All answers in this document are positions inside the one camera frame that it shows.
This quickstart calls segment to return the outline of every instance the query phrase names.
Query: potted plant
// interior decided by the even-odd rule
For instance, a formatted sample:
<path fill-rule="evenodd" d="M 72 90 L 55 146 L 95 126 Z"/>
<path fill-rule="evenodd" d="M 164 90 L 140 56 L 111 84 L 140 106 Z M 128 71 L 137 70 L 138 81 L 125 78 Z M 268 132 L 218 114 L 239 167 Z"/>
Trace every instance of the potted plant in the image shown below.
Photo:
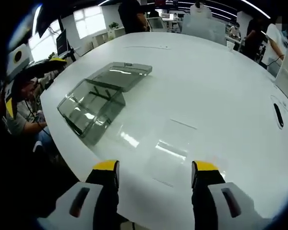
<path fill-rule="evenodd" d="M 113 22 L 109 25 L 110 30 L 117 29 L 119 27 L 119 24 L 116 22 Z"/>

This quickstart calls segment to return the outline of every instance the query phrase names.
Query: white shirt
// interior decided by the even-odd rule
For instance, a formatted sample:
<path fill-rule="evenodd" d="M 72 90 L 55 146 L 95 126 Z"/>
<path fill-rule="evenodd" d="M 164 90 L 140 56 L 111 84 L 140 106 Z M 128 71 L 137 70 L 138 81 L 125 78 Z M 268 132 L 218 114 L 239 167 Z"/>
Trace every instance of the white shirt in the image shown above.
<path fill-rule="evenodd" d="M 234 35 L 234 36 L 237 36 L 237 37 L 240 37 L 240 30 L 236 30 L 235 26 L 232 26 L 230 29 L 229 29 L 229 33 Z"/>
<path fill-rule="evenodd" d="M 192 5 L 190 7 L 190 14 L 196 17 L 212 18 L 211 10 L 202 4 L 200 8 L 197 8 L 195 5 Z"/>
<path fill-rule="evenodd" d="M 278 30 L 278 28 L 276 27 L 276 25 L 274 24 L 270 24 L 267 30 L 266 35 L 272 39 L 273 41 L 275 41 L 275 43 L 277 44 L 277 46 L 280 48 L 280 50 L 282 51 L 283 55 L 286 54 L 287 49 L 284 45 L 284 42 L 288 42 L 288 40 L 282 35 L 282 33 Z M 276 54 L 276 52 L 273 50 L 270 41 L 268 41 L 268 45 L 265 49 L 265 53 L 264 53 L 264 57 L 262 62 L 266 65 L 269 65 L 271 62 L 275 61 L 278 59 L 278 55 Z M 281 65 L 282 61 L 281 59 L 279 59 L 278 64 Z"/>

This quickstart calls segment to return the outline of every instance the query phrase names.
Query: man sitting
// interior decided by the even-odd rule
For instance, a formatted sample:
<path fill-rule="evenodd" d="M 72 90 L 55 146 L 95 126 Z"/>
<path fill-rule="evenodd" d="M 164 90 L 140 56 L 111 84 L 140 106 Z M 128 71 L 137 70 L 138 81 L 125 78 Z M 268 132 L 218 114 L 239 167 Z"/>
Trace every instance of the man sitting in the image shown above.
<path fill-rule="evenodd" d="M 17 104 L 17 114 L 14 118 L 11 117 L 4 107 L 7 128 L 12 135 L 24 135 L 32 137 L 34 141 L 41 141 L 45 151 L 52 153 L 56 150 L 56 146 L 52 140 L 44 116 L 41 111 L 33 113 L 32 108 L 27 102 L 34 98 L 35 89 L 36 83 L 33 81 L 28 81 L 21 86 L 20 99 L 22 101 Z M 3 98 L 0 99 L 0 104 L 4 104 Z"/>

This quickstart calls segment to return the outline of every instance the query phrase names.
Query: gray shirt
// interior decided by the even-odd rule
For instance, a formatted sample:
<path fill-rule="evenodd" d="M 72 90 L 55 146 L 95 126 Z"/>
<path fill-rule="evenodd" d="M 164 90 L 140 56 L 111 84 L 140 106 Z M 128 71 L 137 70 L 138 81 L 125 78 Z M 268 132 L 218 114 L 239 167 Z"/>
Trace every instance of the gray shirt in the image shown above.
<path fill-rule="evenodd" d="M 31 115 L 26 106 L 24 107 L 24 102 L 17 104 L 17 114 L 15 118 L 12 118 L 9 112 L 6 111 L 6 124 L 12 135 L 20 135 L 26 122 L 33 122 L 33 120 L 34 116 Z"/>

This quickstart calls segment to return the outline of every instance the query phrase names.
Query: desk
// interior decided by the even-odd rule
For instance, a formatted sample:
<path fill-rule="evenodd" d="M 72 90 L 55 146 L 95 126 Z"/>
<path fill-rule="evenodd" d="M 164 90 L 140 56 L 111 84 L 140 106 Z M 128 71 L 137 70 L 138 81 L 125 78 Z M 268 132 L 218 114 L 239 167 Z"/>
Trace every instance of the desk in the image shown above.
<path fill-rule="evenodd" d="M 230 37 L 228 35 L 225 35 L 225 39 L 229 40 L 230 42 L 233 42 L 233 43 L 238 43 L 239 45 L 241 44 L 241 41 L 239 41 L 239 40 L 237 40 L 235 38 L 232 38 L 232 37 Z"/>
<path fill-rule="evenodd" d="M 80 80 L 113 61 L 151 65 L 153 71 L 124 93 L 126 107 L 91 151 L 57 106 Z M 280 107 L 281 130 L 270 97 L 287 109 L 288 99 L 270 77 L 244 55 L 205 39 L 127 34 L 68 66 L 41 102 L 51 135 L 80 180 L 97 162 L 120 160 L 119 214 L 150 229 L 190 230 L 195 159 L 214 163 L 254 200 L 262 217 L 272 217 L 287 200 L 288 113 Z M 156 148 L 160 140 L 180 153 Z"/>
<path fill-rule="evenodd" d="M 120 28 L 108 31 L 108 37 L 112 37 L 113 39 L 120 37 L 120 36 L 123 36 L 125 34 L 126 34 L 126 32 L 125 32 L 125 28 L 123 26 Z"/>

